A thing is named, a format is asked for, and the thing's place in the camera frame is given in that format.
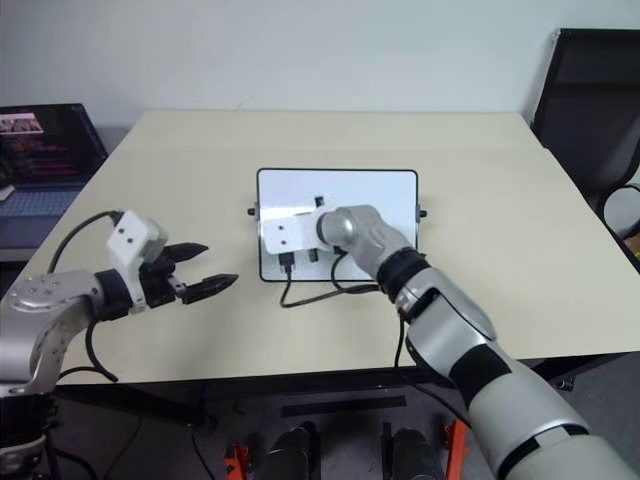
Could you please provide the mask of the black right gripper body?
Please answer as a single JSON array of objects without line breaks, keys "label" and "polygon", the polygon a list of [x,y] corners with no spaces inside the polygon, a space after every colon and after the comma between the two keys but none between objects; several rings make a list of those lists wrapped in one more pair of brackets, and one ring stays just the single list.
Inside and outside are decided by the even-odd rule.
[{"label": "black right gripper body", "polygon": [[[314,198],[316,208],[319,208],[324,205],[324,197],[316,196]],[[319,261],[318,250],[316,248],[308,250],[308,258],[311,263],[315,263]]]}]

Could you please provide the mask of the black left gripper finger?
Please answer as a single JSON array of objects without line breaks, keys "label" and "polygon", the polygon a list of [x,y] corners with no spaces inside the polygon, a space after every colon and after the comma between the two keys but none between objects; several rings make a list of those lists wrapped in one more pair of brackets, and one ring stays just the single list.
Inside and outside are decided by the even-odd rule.
[{"label": "black left gripper finger", "polygon": [[180,294],[183,304],[192,304],[213,297],[231,287],[239,278],[238,274],[216,274],[188,285]]},{"label": "black left gripper finger", "polygon": [[208,246],[196,242],[183,242],[166,246],[166,257],[174,263],[182,263],[206,252]]}]

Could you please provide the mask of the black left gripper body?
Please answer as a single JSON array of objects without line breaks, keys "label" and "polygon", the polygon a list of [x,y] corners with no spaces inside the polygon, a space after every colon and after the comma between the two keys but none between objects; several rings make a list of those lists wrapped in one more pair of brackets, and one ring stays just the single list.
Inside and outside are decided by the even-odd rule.
[{"label": "black left gripper body", "polygon": [[139,269],[139,280],[146,305],[153,309],[182,298],[186,284],[175,276],[176,258],[173,251],[162,251],[153,261],[144,262]]}]

